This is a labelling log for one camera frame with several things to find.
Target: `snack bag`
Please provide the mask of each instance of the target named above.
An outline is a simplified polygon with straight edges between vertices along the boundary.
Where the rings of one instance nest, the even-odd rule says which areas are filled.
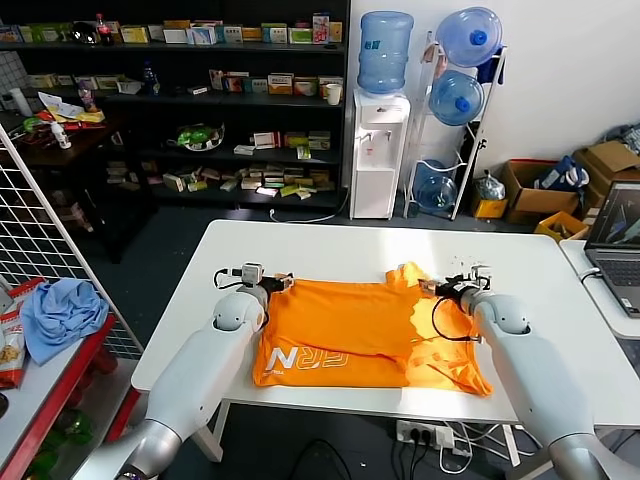
[[[20,307],[41,282],[44,282],[43,278],[34,278],[9,291],[13,305],[0,315],[0,330],[4,337],[4,343],[0,341],[0,388],[15,388],[22,382],[26,347],[20,322]]]

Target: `laptop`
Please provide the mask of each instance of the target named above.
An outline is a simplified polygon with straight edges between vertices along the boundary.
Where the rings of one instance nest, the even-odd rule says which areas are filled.
[[[584,250],[627,315],[640,318],[640,181],[613,182]]]

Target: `power strip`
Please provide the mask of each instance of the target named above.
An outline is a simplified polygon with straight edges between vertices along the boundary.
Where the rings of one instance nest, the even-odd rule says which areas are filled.
[[[449,427],[442,425],[433,425],[430,423],[418,423],[408,422],[406,420],[398,420],[396,422],[396,440],[404,443],[413,443],[411,438],[411,430],[416,429],[419,432],[427,430],[431,433],[431,446],[436,450],[446,448],[453,450],[455,448],[455,441],[453,439],[453,430]]]

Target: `paper cup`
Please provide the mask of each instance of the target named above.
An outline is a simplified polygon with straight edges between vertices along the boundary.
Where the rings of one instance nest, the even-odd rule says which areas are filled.
[[[327,89],[327,102],[329,102],[329,105],[338,105],[342,96],[342,85],[330,83],[325,88]]]

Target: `metal wire rack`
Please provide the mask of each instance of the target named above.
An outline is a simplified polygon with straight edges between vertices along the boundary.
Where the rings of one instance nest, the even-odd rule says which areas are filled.
[[[11,288],[36,277],[90,281],[117,318],[105,346],[120,358],[142,356],[142,345],[0,125],[0,282]]]

